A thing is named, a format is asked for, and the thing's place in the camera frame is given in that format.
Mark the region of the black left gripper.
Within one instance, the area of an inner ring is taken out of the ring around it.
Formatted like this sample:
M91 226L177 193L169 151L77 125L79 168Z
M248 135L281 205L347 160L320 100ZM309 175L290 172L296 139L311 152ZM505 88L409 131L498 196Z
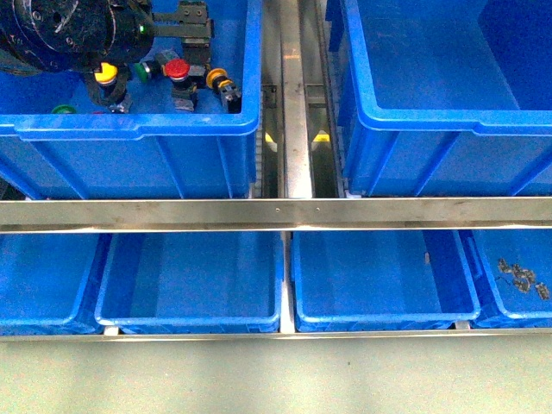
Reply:
M180 39L186 45L207 47L214 23L205 1L179 1L173 12L153 13L155 36Z

